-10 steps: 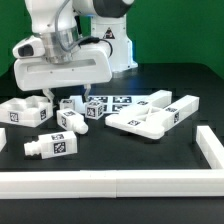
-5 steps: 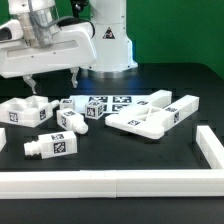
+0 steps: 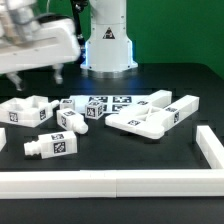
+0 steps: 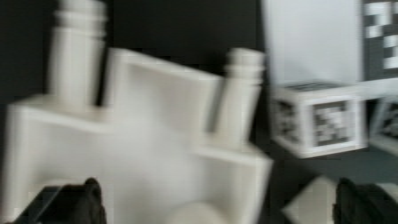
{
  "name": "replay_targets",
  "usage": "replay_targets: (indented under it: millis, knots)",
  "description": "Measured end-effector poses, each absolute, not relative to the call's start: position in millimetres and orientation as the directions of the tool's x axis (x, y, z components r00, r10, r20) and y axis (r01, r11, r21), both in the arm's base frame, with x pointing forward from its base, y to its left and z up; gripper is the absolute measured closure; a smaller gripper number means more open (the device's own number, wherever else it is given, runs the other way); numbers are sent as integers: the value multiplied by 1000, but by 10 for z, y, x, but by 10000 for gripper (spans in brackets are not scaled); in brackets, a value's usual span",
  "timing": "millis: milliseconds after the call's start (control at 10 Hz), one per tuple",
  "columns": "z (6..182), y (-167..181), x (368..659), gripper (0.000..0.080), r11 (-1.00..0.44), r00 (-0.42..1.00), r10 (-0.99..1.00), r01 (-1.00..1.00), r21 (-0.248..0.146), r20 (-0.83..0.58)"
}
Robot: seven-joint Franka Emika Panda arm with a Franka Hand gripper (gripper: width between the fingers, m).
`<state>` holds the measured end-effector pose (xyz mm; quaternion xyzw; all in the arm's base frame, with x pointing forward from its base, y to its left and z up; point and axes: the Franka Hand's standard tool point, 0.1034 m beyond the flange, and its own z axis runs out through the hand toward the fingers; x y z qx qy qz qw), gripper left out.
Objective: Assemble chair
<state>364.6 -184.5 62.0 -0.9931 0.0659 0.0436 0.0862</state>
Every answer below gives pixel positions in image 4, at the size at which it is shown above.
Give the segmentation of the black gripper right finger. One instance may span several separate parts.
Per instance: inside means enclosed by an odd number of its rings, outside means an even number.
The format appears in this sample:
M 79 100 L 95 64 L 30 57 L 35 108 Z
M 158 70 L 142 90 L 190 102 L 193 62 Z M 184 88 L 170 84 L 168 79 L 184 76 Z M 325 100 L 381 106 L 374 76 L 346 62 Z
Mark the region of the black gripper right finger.
M 333 224 L 398 224 L 398 184 L 355 184 L 341 178 L 332 220 Z

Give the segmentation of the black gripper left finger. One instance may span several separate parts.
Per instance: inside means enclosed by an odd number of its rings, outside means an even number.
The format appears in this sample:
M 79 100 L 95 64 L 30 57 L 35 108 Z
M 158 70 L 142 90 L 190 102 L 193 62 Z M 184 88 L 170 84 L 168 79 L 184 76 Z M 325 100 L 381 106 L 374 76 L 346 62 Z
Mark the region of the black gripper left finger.
M 46 186 L 10 224 L 106 224 L 97 180 Z

